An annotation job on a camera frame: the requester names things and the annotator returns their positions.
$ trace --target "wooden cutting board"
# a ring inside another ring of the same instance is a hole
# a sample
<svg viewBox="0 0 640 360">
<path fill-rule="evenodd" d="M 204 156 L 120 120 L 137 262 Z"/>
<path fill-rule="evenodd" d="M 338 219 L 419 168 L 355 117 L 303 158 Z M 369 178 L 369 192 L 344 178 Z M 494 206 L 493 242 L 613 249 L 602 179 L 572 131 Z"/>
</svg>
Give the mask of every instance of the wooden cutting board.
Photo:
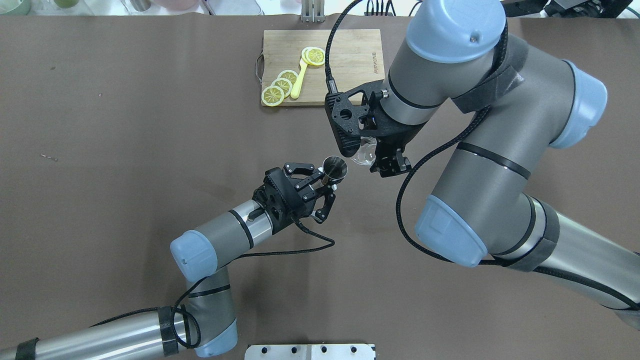
<svg viewBox="0 0 640 360">
<path fill-rule="evenodd" d="M 283 70 L 299 72 L 302 49 L 307 46 L 324 49 L 329 32 L 329 30 L 265 30 L 262 90 L 270 86 Z M 379 29 L 338 30 L 333 38 L 330 56 L 331 72 L 340 91 L 384 78 L 385 64 L 382 58 Z M 323 105 L 326 93 L 324 65 L 309 66 L 302 82 L 300 97 L 296 100 L 288 97 L 281 106 Z M 353 101 L 359 103 L 360 100 L 353 99 Z"/>
</svg>

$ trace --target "white metal plate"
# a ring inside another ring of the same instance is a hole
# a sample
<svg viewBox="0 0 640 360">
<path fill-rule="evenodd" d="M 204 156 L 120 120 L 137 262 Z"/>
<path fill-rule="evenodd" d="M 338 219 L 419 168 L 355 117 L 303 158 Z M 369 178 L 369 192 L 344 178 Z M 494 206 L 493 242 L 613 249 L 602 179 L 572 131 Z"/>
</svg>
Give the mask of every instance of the white metal plate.
<svg viewBox="0 0 640 360">
<path fill-rule="evenodd" d="M 252 345 L 244 360 L 375 360 L 373 344 Z"/>
</svg>

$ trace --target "light blue plastic cap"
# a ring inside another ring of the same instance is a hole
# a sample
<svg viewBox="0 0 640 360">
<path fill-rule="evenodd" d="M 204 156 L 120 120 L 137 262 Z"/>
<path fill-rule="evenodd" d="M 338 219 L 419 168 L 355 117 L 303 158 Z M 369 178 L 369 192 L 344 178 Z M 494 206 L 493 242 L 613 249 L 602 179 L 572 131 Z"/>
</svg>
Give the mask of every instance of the light blue plastic cap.
<svg viewBox="0 0 640 360">
<path fill-rule="evenodd" d="M 237 343 L 238 328 L 237 319 L 235 319 L 234 322 L 221 332 L 220 335 L 216 336 L 215 339 L 201 347 L 196 347 L 196 354 L 200 357 L 211 357 L 224 354 L 225 352 L 233 349 Z"/>
<path fill-rule="evenodd" d="M 415 224 L 415 233 L 423 244 L 453 261 L 472 268 L 488 253 L 473 229 L 449 205 L 433 195 Z"/>
<path fill-rule="evenodd" d="M 189 230 L 171 242 L 171 253 L 184 277 L 196 282 L 213 275 L 218 269 L 218 256 L 206 236 Z"/>
<path fill-rule="evenodd" d="M 607 106 L 607 88 L 604 84 L 578 69 L 569 60 L 565 62 L 573 71 L 575 92 L 569 120 L 562 133 L 550 144 L 556 149 L 573 146 L 587 136 L 587 132 L 598 123 Z"/>
<path fill-rule="evenodd" d="M 498 44 L 506 16 L 499 0 L 424 1 L 406 30 L 406 43 L 420 57 L 461 63 Z"/>
</svg>

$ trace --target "brown table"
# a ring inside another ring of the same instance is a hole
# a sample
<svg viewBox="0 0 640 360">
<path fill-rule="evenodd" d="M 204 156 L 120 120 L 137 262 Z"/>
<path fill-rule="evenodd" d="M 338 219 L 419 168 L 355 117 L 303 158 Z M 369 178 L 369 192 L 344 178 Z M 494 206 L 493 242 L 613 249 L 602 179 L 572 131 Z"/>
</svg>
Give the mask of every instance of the brown table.
<svg viewBox="0 0 640 360">
<path fill-rule="evenodd" d="M 334 20 L 2 17 L 0 348 L 172 303 L 184 290 L 174 238 L 248 200 L 266 169 L 336 154 L 322 108 L 264 108 L 253 74 L 264 29 Z M 380 28 L 388 68 L 407 22 L 350 17 L 344 28 Z M 510 24 L 609 89 L 600 124 L 549 150 L 527 192 L 640 250 L 640 21 Z M 416 162 L 468 119 L 447 103 L 406 154 Z M 449 154 L 409 187 L 411 227 Z M 637 331 L 547 279 L 413 249 L 394 216 L 402 179 L 349 166 L 329 221 L 310 224 L 334 248 L 230 265 L 239 344 L 220 359 L 321 341 L 375 343 L 379 359 L 637 358 Z M 316 243 L 291 227 L 262 248 Z"/>
</svg>

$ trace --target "green cup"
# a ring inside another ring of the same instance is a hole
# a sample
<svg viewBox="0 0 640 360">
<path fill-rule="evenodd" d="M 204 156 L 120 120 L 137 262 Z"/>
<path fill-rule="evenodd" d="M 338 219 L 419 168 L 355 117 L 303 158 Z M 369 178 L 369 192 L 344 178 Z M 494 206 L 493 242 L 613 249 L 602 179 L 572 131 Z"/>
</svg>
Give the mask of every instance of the green cup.
<svg viewBox="0 0 640 360">
<path fill-rule="evenodd" d="M 63 9 L 68 9 L 78 5 L 80 0 L 53 0 L 53 2 Z"/>
<path fill-rule="evenodd" d="M 0 15 L 27 15 L 31 0 L 0 0 Z"/>
</svg>

